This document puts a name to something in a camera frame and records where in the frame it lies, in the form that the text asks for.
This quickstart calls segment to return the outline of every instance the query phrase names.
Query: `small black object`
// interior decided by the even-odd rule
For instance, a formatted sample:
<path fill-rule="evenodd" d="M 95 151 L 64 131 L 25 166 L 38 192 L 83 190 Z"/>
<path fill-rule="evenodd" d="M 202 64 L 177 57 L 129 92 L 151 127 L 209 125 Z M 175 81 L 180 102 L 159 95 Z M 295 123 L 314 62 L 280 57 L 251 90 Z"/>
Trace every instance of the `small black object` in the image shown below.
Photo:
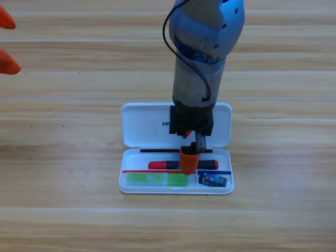
<path fill-rule="evenodd" d="M 225 187 L 227 178 L 211 173 L 201 173 L 198 182 L 211 187 Z"/>

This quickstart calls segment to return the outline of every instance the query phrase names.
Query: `cable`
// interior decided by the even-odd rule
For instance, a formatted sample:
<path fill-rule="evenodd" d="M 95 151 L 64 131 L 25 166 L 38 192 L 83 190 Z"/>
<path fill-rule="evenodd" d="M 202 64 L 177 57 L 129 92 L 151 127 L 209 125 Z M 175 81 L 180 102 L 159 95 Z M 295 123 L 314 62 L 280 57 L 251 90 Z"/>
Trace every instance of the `cable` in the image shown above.
<path fill-rule="evenodd" d="M 172 8 L 172 10 L 169 12 L 169 14 L 167 15 L 164 23 L 163 23 L 163 30 L 162 30 L 162 35 L 163 35 L 163 40 L 165 42 L 165 44 L 168 46 L 169 50 L 173 52 L 173 54 L 176 55 L 177 58 L 179 58 L 182 62 L 184 62 L 187 66 L 189 66 L 191 69 L 193 69 L 195 71 L 195 73 L 198 74 L 198 76 L 201 77 L 201 79 L 204 81 L 205 86 L 206 86 L 206 98 L 203 99 L 202 101 L 210 101 L 211 98 L 211 89 L 209 86 L 209 83 L 207 82 L 207 80 L 205 79 L 204 75 L 194 66 L 192 66 L 191 64 L 189 64 L 184 58 L 182 58 L 180 55 L 178 55 L 178 53 L 169 45 L 167 39 L 166 39 L 166 25 L 168 23 L 169 18 L 173 15 L 173 13 L 180 7 L 182 7 L 183 5 L 185 5 L 186 3 L 188 3 L 190 0 L 184 0 L 183 2 L 177 4 L 176 6 L 174 6 Z"/>

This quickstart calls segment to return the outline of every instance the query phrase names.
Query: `orange claw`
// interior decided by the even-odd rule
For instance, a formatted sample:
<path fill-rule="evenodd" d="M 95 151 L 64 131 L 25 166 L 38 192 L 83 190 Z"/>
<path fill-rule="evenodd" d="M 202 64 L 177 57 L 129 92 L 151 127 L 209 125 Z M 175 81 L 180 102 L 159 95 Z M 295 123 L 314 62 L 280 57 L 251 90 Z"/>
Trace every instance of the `orange claw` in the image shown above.
<path fill-rule="evenodd" d="M 10 14 L 0 5 L 0 27 L 5 29 L 15 29 L 16 24 Z"/>
<path fill-rule="evenodd" d="M 180 150 L 180 163 L 178 164 L 182 173 L 184 175 L 190 175 L 195 173 L 198 162 L 199 162 L 199 154 L 196 155 L 187 155 Z"/>
<path fill-rule="evenodd" d="M 21 67 L 3 49 L 0 48 L 0 74 L 15 75 L 21 71 Z"/>

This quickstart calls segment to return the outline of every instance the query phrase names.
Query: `red pen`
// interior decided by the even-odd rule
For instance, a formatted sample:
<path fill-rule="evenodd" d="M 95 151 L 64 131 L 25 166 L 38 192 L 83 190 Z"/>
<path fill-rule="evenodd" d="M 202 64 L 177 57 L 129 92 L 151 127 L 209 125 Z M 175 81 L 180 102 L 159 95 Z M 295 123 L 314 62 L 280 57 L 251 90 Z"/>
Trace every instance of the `red pen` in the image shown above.
<path fill-rule="evenodd" d="M 148 164 L 150 170 L 179 170 L 178 161 L 153 161 Z M 201 160 L 198 163 L 198 170 L 218 170 L 217 160 Z"/>

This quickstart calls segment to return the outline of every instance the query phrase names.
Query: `green eraser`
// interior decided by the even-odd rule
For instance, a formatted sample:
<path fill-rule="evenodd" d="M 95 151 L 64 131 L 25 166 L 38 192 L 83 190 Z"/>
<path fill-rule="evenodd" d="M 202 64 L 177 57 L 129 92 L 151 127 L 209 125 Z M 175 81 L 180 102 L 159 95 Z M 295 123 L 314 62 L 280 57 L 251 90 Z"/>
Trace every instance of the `green eraser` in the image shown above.
<path fill-rule="evenodd" d="M 188 186 L 188 177 L 180 173 L 168 173 L 167 186 Z"/>
<path fill-rule="evenodd" d="M 129 172 L 127 182 L 163 182 L 163 173 Z"/>

